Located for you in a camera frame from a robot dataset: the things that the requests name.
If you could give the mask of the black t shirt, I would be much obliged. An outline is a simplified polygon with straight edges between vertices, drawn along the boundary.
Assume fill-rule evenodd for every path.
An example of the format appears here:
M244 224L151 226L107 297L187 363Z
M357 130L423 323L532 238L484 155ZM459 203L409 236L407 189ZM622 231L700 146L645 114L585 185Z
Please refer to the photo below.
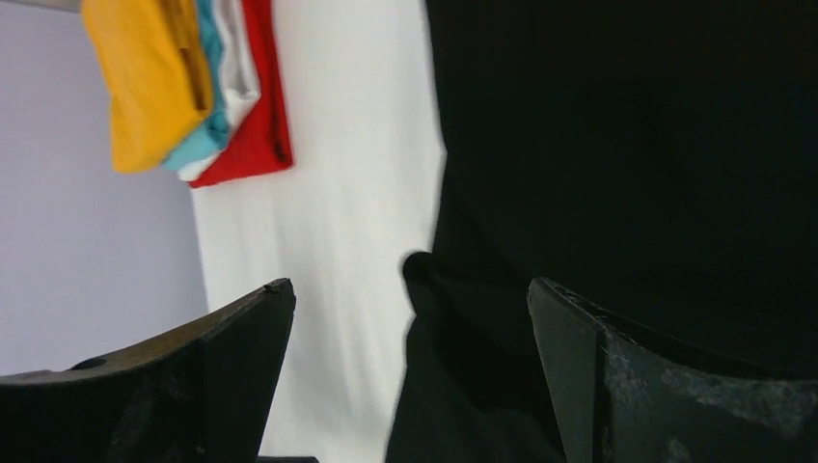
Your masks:
M813 1L429 1L446 149L389 462L570 462L545 278L817 378Z

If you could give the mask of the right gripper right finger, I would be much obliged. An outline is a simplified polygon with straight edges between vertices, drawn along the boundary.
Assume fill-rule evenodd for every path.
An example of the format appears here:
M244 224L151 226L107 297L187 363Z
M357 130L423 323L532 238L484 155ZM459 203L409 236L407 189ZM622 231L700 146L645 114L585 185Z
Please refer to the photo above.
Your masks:
M551 280L529 311L570 462L813 462L817 378L725 355Z

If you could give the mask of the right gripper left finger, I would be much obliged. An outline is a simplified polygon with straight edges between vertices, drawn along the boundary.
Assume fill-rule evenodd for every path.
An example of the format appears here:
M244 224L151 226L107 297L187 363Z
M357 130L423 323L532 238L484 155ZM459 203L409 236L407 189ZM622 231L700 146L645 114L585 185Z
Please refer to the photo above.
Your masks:
M63 371L1 380L5 462L254 462L294 318L279 279Z

